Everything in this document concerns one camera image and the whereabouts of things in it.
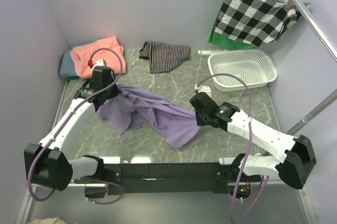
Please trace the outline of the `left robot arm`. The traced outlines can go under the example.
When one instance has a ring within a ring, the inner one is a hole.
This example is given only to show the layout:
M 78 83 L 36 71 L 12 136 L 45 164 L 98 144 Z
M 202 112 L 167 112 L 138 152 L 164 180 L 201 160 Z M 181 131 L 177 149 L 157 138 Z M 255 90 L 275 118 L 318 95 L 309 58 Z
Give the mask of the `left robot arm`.
M 105 176 L 102 158 L 85 155 L 69 160 L 67 152 L 82 127 L 107 101 L 119 94 L 114 71 L 107 66 L 93 67 L 91 79 L 78 89 L 70 107 L 52 131 L 38 144 L 24 150 L 27 183 L 63 191 L 68 184 L 83 177 Z

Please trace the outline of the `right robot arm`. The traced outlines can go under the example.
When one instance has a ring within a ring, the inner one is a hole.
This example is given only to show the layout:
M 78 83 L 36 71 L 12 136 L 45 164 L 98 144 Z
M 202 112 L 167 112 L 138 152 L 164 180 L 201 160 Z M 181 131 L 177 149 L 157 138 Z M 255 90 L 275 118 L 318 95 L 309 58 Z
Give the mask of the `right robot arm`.
M 230 166 L 236 176 L 243 170 L 246 176 L 278 176 L 294 189 L 302 189 L 316 165 L 316 156 L 309 138 L 294 137 L 279 132 L 248 115 L 238 107 L 224 102 L 217 105 L 206 93 L 200 92 L 190 99 L 199 126 L 210 125 L 236 134 L 266 150 L 269 155 L 244 155 L 220 158 L 220 165 Z

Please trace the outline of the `purple t shirt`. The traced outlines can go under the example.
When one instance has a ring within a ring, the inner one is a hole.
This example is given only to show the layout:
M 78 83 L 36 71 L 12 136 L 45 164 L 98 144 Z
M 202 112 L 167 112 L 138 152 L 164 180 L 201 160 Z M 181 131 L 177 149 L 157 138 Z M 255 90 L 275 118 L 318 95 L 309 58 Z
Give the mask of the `purple t shirt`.
M 146 121 L 175 149 L 183 147 L 197 135 L 199 126 L 194 112 L 139 87 L 125 84 L 117 87 L 119 95 L 107 100 L 96 114 L 101 119 L 110 120 L 119 134 L 130 128 L 140 128 Z

